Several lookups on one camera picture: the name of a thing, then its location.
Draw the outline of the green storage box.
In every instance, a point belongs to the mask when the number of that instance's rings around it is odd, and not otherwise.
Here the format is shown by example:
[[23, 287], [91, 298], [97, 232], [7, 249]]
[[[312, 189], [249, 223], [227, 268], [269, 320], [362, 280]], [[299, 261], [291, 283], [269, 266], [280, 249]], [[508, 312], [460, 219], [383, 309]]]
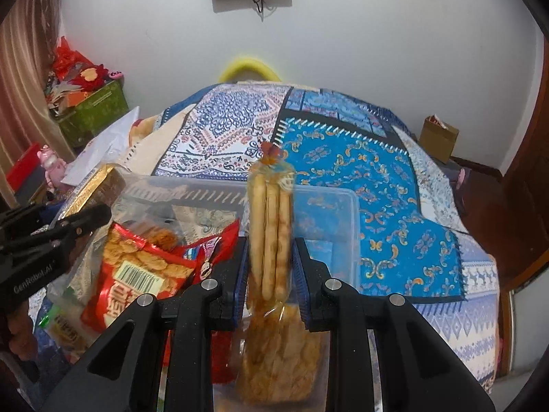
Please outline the green storage box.
[[86, 146], [128, 111], [120, 82], [111, 81], [78, 105], [67, 109], [57, 123], [67, 143], [78, 149]]

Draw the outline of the blue patchwork bed quilt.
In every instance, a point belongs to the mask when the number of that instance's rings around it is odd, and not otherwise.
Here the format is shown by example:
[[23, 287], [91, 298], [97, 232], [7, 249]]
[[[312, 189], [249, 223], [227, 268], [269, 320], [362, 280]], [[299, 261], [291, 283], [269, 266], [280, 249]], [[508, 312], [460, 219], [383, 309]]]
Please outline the blue patchwork bed quilt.
[[302, 185], [358, 199], [357, 288], [417, 309], [486, 389], [497, 366], [496, 262], [464, 226], [448, 177], [390, 110], [276, 82], [203, 88], [152, 117], [124, 164], [141, 175], [243, 181], [263, 143]]

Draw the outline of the red biscuit snack bag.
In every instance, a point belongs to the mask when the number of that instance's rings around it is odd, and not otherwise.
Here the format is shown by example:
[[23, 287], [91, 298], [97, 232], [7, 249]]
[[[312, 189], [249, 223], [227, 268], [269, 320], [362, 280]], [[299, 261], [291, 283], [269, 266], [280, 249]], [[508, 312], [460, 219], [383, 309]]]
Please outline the red biscuit snack bag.
[[180, 245], [168, 229], [138, 235], [115, 223], [103, 248], [95, 291], [80, 319], [102, 333], [138, 296], [167, 299], [203, 282], [216, 264], [233, 256], [239, 227], [236, 219], [221, 232]]

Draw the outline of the striped brown curtain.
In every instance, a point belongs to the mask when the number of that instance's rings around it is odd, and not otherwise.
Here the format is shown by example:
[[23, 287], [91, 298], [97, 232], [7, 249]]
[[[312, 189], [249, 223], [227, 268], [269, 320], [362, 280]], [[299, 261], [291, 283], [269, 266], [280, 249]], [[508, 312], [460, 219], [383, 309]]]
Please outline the striped brown curtain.
[[1, 197], [10, 207], [8, 171], [33, 143], [73, 157], [44, 93], [59, 33], [60, 0], [15, 0], [1, 21]]

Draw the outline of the clear bag of breadsticks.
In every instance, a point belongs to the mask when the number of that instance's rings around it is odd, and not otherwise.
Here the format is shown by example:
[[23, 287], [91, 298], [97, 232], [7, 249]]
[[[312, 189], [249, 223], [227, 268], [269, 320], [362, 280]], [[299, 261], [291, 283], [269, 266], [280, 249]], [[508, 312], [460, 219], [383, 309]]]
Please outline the clear bag of breadsticks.
[[248, 172], [250, 274], [236, 388], [246, 404], [297, 404], [315, 388], [324, 337], [290, 299], [295, 169], [270, 142]]

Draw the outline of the yellow foam tube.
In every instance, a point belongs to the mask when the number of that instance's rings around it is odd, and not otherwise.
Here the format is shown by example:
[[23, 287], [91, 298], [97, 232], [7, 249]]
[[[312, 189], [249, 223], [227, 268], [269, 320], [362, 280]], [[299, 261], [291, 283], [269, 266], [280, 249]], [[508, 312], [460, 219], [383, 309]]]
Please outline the yellow foam tube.
[[276, 72], [261, 60], [240, 57], [232, 60], [221, 72], [219, 83], [235, 81], [241, 76], [257, 76], [262, 81], [281, 82]]

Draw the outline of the gold foil snack package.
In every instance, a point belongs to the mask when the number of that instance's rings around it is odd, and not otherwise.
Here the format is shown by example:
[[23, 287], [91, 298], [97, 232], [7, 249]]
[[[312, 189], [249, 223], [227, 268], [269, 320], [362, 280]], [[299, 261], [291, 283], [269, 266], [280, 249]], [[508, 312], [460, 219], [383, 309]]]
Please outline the gold foil snack package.
[[121, 165], [115, 164], [93, 168], [69, 194], [49, 228], [52, 229], [58, 220], [79, 213], [84, 208], [98, 204], [112, 206], [127, 186], [124, 172]]

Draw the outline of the pink toy figure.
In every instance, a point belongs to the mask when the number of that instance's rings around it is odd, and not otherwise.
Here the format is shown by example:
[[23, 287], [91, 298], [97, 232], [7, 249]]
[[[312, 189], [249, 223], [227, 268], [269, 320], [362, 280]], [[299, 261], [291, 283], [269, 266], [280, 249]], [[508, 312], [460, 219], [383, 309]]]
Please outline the pink toy figure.
[[51, 192], [64, 193], [69, 186], [62, 182], [65, 177], [67, 163], [47, 144], [37, 152], [37, 158], [45, 171], [47, 188]]

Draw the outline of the white plastic bag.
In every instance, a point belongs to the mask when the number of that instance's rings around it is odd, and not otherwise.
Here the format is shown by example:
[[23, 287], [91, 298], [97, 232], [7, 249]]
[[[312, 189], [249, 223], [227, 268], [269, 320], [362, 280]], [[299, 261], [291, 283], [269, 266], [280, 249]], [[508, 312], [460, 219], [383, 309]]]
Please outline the white plastic bag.
[[135, 107], [99, 133], [67, 166], [61, 182], [76, 187], [98, 165], [115, 162], [128, 149], [129, 131], [139, 117], [140, 107]]

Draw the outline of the clear plastic storage bin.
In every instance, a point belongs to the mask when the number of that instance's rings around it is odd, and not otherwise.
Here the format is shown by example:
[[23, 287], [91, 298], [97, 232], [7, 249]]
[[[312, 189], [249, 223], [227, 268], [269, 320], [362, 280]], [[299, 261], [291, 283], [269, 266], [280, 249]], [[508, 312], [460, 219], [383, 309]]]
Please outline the clear plastic storage bin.
[[[138, 235], [146, 235], [154, 228], [168, 229], [178, 236], [180, 245], [186, 245], [221, 232], [237, 219], [238, 239], [247, 238], [249, 210], [244, 181], [163, 178], [129, 172], [124, 172], [124, 178], [127, 186], [109, 206], [110, 221], [91, 235], [76, 265], [89, 283], [89, 290], [80, 298], [81, 313], [95, 291], [103, 248], [115, 223]], [[326, 264], [332, 277], [348, 284], [358, 261], [357, 196], [345, 189], [294, 186], [292, 234], [292, 244], [302, 238], [311, 259]], [[290, 299], [300, 310], [292, 274], [292, 245], [290, 250]], [[246, 299], [247, 289], [237, 328], [225, 332], [235, 335], [241, 328], [247, 312]], [[211, 340], [211, 346], [212, 355], [221, 352], [218, 343]]]

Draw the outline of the cardboard box on floor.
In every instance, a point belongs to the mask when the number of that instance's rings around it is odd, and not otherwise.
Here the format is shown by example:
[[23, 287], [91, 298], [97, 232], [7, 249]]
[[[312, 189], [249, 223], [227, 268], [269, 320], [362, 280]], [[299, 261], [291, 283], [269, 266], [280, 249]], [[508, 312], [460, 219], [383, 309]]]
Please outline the cardboard box on floor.
[[436, 160], [447, 164], [453, 153], [460, 130], [432, 114], [425, 118], [419, 143]]

